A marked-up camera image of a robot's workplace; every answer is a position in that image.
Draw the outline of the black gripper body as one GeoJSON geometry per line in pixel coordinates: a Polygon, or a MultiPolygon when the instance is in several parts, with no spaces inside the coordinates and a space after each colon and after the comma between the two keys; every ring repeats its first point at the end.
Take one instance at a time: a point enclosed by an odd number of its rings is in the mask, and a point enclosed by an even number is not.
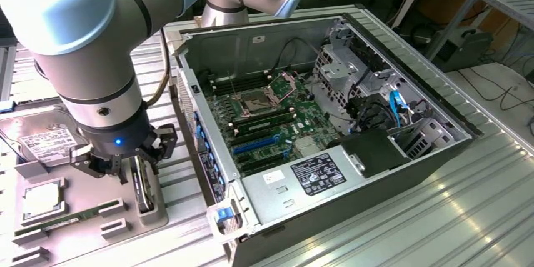
{"type": "Polygon", "coordinates": [[[92,145],[91,153],[100,158],[132,154],[136,149],[151,147],[158,138],[147,113],[138,113],[124,122],[106,128],[82,123],[79,128],[92,145]]]}

